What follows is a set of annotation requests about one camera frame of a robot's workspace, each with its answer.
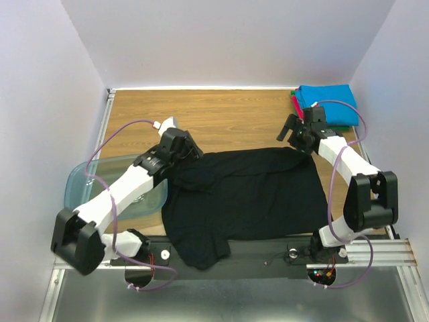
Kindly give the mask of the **clear blue plastic bin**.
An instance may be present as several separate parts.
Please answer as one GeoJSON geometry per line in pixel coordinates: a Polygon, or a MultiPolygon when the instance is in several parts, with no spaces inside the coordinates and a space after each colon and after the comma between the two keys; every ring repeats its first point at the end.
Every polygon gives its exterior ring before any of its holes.
{"type": "MultiPolygon", "coordinates": [[[[113,184],[131,163],[137,158],[136,154],[100,158],[91,162],[89,170],[102,178],[107,185],[113,184]]],[[[70,173],[64,195],[64,207],[75,209],[97,196],[103,189],[98,181],[87,177],[84,173],[86,164],[79,164],[70,173]]],[[[119,215],[119,220],[140,219],[162,210],[168,197],[168,183],[163,181],[150,192],[136,198],[126,210],[119,215]]]]}

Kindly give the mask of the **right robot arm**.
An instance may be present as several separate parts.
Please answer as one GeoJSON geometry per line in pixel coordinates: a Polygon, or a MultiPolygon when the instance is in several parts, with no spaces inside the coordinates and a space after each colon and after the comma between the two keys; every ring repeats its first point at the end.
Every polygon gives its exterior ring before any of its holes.
{"type": "Polygon", "coordinates": [[[306,154],[318,154],[348,186],[343,214],[338,219],[329,219],[328,225],[312,234],[308,253],[313,260],[323,262],[332,255],[332,249],[397,223],[397,176],[361,157],[341,133],[328,128],[323,112],[310,113],[304,119],[288,115],[277,140],[287,140],[291,147],[306,154]]]}

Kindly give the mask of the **folded green t-shirt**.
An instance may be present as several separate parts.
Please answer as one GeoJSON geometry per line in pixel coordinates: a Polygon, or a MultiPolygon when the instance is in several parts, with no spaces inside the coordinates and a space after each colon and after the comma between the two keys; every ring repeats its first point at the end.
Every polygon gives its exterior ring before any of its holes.
{"type": "MultiPolygon", "coordinates": [[[[292,95],[297,97],[302,110],[308,107],[298,89],[291,91],[290,98],[292,95]]],[[[346,130],[353,126],[355,121],[359,121],[353,110],[343,104],[328,102],[323,103],[322,106],[326,113],[326,122],[329,128],[346,130]]]]}

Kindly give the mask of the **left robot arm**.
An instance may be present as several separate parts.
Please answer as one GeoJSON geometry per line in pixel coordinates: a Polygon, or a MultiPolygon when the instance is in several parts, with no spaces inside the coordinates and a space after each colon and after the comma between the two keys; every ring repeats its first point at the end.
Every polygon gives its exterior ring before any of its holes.
{"type": "Polygon", "coordinates": [[[56,216],[51,251],[83,276],[94,272],[102,262],[123,258],[144,266],[149,258],[149,242],[137,231],[107,234],[110,224],[132,202],[165,181],[171,171],[190,158],[186,152],[163,154],[152,149],[140,156],[113,184],[93,175],[103,191],[75,209],[62,209],[56,216]]]}

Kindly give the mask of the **folded blue t-shirt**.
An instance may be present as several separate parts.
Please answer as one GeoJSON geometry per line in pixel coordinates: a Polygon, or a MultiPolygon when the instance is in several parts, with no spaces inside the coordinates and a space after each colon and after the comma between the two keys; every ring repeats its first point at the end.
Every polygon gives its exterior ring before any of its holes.
{"type": "Polygon", "coordinates": [[[358,126],[359,116],[350,108],[335,101],[342,101],[357,109],[357,104],[349,85],[309,86],[301,85],[296,96],[302,109],[318,102],[324,107],[329,125],[358,126]]]}

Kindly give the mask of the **black t-shirt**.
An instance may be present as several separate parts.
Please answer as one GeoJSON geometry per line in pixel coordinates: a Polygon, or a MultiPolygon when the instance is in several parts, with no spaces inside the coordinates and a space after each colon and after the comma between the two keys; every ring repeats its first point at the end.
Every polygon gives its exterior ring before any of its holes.
{"type": "Polygon", "coordinates": [[[311,156],[292,148],[207,153],[168,179],[166,235],[184,263],[206,270],[231,240],[310,233],[327,223],[327,202],[311,156]]]}

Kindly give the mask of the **folded red t-shirt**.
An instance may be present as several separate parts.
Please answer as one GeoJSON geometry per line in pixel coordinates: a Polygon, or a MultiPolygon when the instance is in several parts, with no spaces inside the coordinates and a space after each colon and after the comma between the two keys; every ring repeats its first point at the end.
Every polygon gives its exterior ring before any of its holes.
{"type": "Polygon", "coordinates": [[[303,110],[302,110],[302,108],[301,108],[301,106],[300,106],[300,104],[299,104],[299,101],[298,101],[297,97],[296,97],[295,95],[292,95],[292,96],[291,96],[291,101],[292,101],[292,104],[293,104],[293,106],[294,106],[294,109],[295,109],[296,115],[297,115],[300,119],[303,119],[303,118],[304,118],[304,113],[303,113],[303,110]]]}

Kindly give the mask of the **aluminium frame rail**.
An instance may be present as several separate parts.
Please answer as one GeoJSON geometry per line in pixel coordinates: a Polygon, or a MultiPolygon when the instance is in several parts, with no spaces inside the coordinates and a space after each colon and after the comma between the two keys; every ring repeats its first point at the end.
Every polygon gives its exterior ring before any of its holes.
{"type": "Polygon", "coordinates": [[[402,239],[373,239],[367,243],[364,239],[356,239],[345,249],[346,257],[342,258],[335,250],[328,255],[319,254],[311,258],[308,251],[306,236],[264,241],[230,241],[231,254],[217,264],[243,264],[254,267],[274,267],[281,262],[289,266],[305,266],[324,268],[328,265],[367,266],[415,266],[416,260],[410,243],[402,239]]]}

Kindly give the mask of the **left aluminium side rail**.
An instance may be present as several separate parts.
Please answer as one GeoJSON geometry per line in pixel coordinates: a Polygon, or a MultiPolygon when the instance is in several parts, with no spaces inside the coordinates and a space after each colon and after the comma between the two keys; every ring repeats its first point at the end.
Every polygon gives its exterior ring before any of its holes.
{"type": "Polygon", "coordinates": [[[100,122],[97,140],[95,142],[95,150],[97,150],[98,147],[104,142],[105,133],[107,130],[111,110],[113,108],[116,92],[116,89],[107,89],[107,100],[103,109],[103,115],[100,122]]]}

